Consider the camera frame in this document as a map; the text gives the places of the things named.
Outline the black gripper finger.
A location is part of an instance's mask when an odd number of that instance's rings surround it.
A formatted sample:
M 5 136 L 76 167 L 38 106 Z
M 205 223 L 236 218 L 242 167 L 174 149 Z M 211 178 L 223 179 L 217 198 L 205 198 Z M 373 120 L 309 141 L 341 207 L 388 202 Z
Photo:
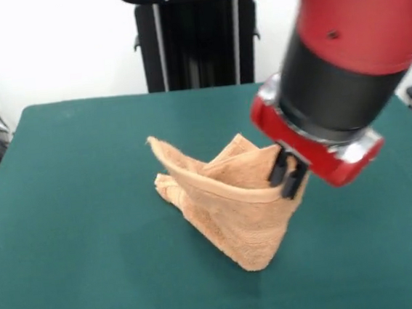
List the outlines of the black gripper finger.
M 275 163 L 270 170 L 268 182 L 271 187 L 276 187 L 283 184 L 283 180 L 288 170 L 287 152 L 284 149 L 279 150 L 275 157 Z
M 306 162 L 303 162 L 300 158 L 296 158 L 294 162 L 294 168 L 287 172 L 285 182 L 281 191 L 283 198 L 294 199 L 300 185 L 303 182 L 303 179 L 306 177 L 308 170 L 308 165 Z

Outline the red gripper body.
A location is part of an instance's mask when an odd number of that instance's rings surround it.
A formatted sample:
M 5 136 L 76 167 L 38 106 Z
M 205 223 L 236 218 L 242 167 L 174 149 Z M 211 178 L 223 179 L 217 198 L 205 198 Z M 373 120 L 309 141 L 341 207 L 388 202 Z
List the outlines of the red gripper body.
M 310 139 L 288 124 L 270 98 L 256 95 L 253 100 L 251 122 L 287 152 L 287 172 L 294 168 L 295 159 L 300 158 L 307 163 L 307 171 L 332 186 L 342 187 L 356 179 L 383 147 L 384 138 L 370 128 L 348 143 L 324 143 Z

